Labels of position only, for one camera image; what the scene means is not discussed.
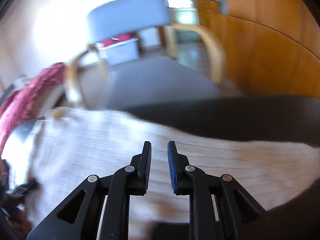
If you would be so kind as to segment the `white knit sweater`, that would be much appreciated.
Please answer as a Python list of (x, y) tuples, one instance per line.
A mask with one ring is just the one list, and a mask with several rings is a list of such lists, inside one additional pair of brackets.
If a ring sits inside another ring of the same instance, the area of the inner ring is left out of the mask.
[(131, 199), (129, 238), (146, 239), (154, 222), (187, 222), (189, 200), (174, 195), (171, 187), (171, 140), (191, 165), (214, 176), (231, 174), (267, 210), (319, 177), (319, 148), (306, 144), (206, 139), (126, 113), (60, 107), (37, 122), (29, 136), (29, 175), (41, 188), (27, 201), (28, 218), (37, 226), (85, 178), (114, 174), (149, 141), (149, 187), (144, 197)]

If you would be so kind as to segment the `red ruffled duvet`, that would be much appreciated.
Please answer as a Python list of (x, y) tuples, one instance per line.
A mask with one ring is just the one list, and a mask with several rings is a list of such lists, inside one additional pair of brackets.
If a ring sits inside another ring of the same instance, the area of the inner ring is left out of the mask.
[(22, 122), (32, 119), (36, 99), (50, 87), (63, 83), (66, 64), (59, 62), (44, 68), (23, 89), (9, 96), (1, 106), (1, 151), (14, 130)]

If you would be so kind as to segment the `grey plastic storage bin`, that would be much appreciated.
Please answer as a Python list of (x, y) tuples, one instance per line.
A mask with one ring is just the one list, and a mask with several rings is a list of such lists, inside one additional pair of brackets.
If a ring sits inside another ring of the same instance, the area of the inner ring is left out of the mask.
[(139, 39), (134, 37), (109, 46), (97, 43), (97, 47), (100, 56), (108, 63), (108, 65), (115, 66), (140, 58), (138, 42)]

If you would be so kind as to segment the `wooden wardrobe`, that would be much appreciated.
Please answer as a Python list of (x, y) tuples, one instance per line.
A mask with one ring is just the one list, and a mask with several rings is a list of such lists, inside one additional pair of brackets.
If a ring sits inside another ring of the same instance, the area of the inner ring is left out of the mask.
[(223, 0), (212, 31), (245, 94), (319, 97), (319, 26), (302, 0)]

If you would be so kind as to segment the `red fabric storage box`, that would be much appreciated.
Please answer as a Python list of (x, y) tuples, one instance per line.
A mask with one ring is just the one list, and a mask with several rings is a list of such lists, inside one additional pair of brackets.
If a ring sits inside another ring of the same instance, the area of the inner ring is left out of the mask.
[(124, 41), (130, 40), (130, 39), (134, 38), (135, 36), (136, 36), (136, 33), (122, 34), (122, 35), (118, 35), (116, 37), (106, 39), (104, 41), (100, 41), (99, 44), (104, 48), (104, 47), (108, 47), (108, 46), (111, 46), (111, 45), (119, 43), (119, 42), (124, 42)]

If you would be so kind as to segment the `bed with white frame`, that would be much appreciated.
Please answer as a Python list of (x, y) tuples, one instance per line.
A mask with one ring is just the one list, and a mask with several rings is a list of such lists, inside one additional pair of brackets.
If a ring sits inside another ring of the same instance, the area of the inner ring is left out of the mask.
[(63, 95), (63, 85), (44, 87), (33, 102), (33, 109), (30, 112), (31, 119), (43, 117), (48, 110), (55, 107)]

